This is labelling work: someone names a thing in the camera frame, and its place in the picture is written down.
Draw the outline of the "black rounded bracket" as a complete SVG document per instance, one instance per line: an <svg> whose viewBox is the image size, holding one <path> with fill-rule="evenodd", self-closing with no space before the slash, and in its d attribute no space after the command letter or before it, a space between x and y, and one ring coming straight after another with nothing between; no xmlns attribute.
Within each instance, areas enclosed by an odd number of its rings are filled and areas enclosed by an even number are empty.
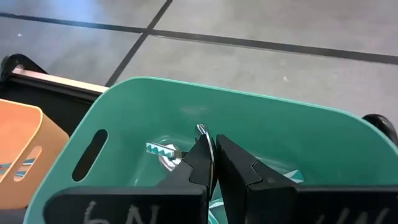
<svg viewBox="0 0 398 224"><path fill-rule="evenodd" d="M393 124L385 116L367 114L363 116L363 119L383 132L398 147L398 133Z"/></svg>
<svg viewBox="0 0 398 224"><path fill-rule="evenodd" d="M5 82L11 75L12 71L22 65L22 68L26 68L33 72L39 72L47 74L47 72L37 65L33 60L23 54L12 54L5 56L0 64L0 83Z"/></svg>

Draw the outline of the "spoon with white teal handle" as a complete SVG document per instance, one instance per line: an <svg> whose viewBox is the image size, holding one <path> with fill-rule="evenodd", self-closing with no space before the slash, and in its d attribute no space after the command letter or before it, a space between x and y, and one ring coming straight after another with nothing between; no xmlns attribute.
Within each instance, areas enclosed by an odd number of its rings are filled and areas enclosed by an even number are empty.
<svg viewBox="0 0 398 224"><path fill-rule="evenodd" d="M159 162L169 171L172 172L187 154L185 151L179 151L174 148L173 144L161 145L153 142L146 143L146 152L158 155Z"/></svg>

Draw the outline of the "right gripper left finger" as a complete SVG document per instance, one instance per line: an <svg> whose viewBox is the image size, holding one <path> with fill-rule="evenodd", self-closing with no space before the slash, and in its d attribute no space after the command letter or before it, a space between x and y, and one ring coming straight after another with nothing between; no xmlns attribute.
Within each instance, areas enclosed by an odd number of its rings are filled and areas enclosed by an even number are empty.
<svg viewBox="0 0 398 224"><path fill-rule="evenodd" d="M215 146L201 134L153 187L73 187L46 202L45 224L207 224L215 187Z"/></svg>

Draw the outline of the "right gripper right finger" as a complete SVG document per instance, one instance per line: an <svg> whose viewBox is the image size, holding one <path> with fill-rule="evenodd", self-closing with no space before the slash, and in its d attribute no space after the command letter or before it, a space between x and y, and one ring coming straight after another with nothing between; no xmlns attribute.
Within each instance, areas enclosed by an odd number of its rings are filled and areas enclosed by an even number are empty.
<svg viewBox="0 0 398 224"><path fill-rule="evenodd" d="M229 224L398 224L398 185L300 185L216 137Z"/></svg>

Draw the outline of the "yellow plastic bin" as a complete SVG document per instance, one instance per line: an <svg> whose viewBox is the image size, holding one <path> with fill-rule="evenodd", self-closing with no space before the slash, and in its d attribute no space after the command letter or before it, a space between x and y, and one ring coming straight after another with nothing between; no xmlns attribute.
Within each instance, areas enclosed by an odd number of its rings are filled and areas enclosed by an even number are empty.
<svg viewBox="0 0 398 224"><path fill-rule="evenodd" d="M68 140L41 108L0 98L0 210L28 206ZM16 177L27 159L33 165Z"/></svg>

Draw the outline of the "teal plastic bin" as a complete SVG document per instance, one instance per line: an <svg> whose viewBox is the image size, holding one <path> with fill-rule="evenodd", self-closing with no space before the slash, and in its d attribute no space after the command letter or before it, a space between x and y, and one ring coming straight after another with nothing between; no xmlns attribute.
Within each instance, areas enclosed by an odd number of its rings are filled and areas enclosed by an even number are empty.
<svg viewBox="0 0 398 224"><path fill-rule="evenodd" d="M141 77L101 94L36 191L24 224L44 224L44 205L77 186L153 186L166 175L148 142L193 145L196 124L224 134L302 186L398 185L398 147L345 111L175 80Z"/></svg>

